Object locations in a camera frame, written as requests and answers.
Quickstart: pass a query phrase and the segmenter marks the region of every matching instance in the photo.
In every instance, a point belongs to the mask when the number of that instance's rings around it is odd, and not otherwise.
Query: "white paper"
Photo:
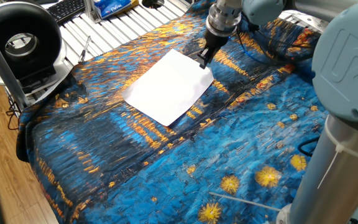
[[[197,101],[213,80],[210,68],[202,69],[198,62],[171,50],[126,88],[122,97],[147,116],[169,126]]]

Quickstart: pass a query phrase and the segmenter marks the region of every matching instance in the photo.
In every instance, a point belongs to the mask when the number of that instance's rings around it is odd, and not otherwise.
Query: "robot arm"
[[[250,23],[264,25],[276,19],[283,10],[294,9],[311,16],[333,20],[358,0],[217,0],[206,20],[206,45],[198,56],[201,68],[211,63],[216,52],[227,43],[241,21],[241,12]]]

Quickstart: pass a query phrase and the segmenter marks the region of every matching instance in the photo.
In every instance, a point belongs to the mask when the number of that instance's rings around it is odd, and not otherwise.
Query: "keyboard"
[[[84,0],[62,0],[47,9],[59,25],[69,21],[84,10]]]

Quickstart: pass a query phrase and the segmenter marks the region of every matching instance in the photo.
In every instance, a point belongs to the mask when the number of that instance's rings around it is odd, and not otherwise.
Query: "black cable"
[[[299,63],[299,62],[302,62],[302,61],[304,61],[304,60],[308,60],[308,59],[310,59],[310,58],[313,56],[313,54],[311,54],[311,55],[307,55],[307,56],[305,56],[305,57],[303,57],[303,58],[299,58],[299,59],[297,59],[297,60],[283,60],[283,61],[280,61],[280,60],[274,59],[274,58],[270,57],[270,56],[266,53],[265,49],[264,49],[264,48],[262,47],[262,45],[259,43],[258,38],[256,38],[255,33],[253,33],[253,34],[254,34],[254,39],[255,39],[257,45],[260,47],[260,49],[262,50],[262,52],[264,53],[264,55],[265,55],[267,58],[269,58],[271,61],[275,62],[275,63],[278,64],[278,65],[286,65],[286,64],[289,64],[289,63],[292,63],[292,64]]]
[[[238,38],[239,38],[239,41],[240,41],[240,44],[241,44],[241,47],[242,47],[244,53],[246,53],[246,55],[248,55],[248,57],[250,57],[251,59],[254,59],[256,62],[262,63],[262,64],[264,64],[264,65],[269,65],[268,63],[265,63],[265,62],[263,62],[263,61],[260,61],[260,60],[256,59],[256,58],[253,57],[250,53],[248,53],[248,51],[246,51],[246,48],[244,47],[244,44],[242,44],[242,40],[241,40],[240,30],[239,30],[239,29],[237,29],[237,36],[238,36]]]
[[[266,36],[264,33],[262,33],[260,30],[257,30],[256,32],[258,32],[260,35],[262,35],[263,37],[265,38],[268,38],[274,42],[278,42],[278,43],[281,43],[281,44],[284,44],[284,45],[287,45],[287,46],[291,46],[291,47],[299,47],[299,48],[306,48],[306,49],[313,49],[314,47],[312,46],[300,46],[300,45],[296,45],[296,44],[290,44],[290,43],[287,43],[287,42],[284,42],[284,41],[281,41],[281,40],[276,40],[276,39],[273,39],[269,36]]]
[[[313,143],[313,142],[318,141],[319,138],[320,138],[320,137],[315,137],[315,138],[312,138],[312,139],[309,139],[309,140],[306,140],[306,141],[302,142],[301,144],[299,144],[298,150],[299,150],[302,154],[304,154],[304,155],[306,155],[306,156],[308,156],[308,157],[311,157],[311,156],[313,155],[312,152],[314,151],[314,149],[313,149],[312,151],[310,151],[310,152],[306,152],[305,150],[302,149],[302,147],[305,146],[305,145],[307,145],[307,144],[310,144],[310,143]]]
[[[20,111],[14,109],[15,103],[16,103],[16,102],[12,102],[12,103],[11,103],[11,106],[10,106],[9,109],[8,109],[8,111],[5,112],[5,114],[6,114],[7,116],[9,116],[9,122],[8,122],[8,124],[7,124],[7,128],[8,128],[9,130],[12,130],[12,131],[19,129],[19,120],[17,120],[17,128],[11,128],[11,123],[12,123],[12,118],[13,118],[13,116],[15,116],[15,113],[19,113],[19,112],[20,112]]]

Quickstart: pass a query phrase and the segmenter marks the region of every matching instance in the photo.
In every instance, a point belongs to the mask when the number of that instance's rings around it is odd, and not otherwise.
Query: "patterned cloth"
[[[250,34],[248,57],[233,36],[210,67],[215,81],[171,126],[128,105],[121,92],[170,49],[193,59],[204,46],[212,1],[77,65],[20,116],[17,155],[29,161],[60,223],[264,223],[282,208],[307,166],[295,147],[319,135],[327,115],[310,61],[272,64]],[[255,38],[280,60],[310,57],[318,35],[277,19]]]

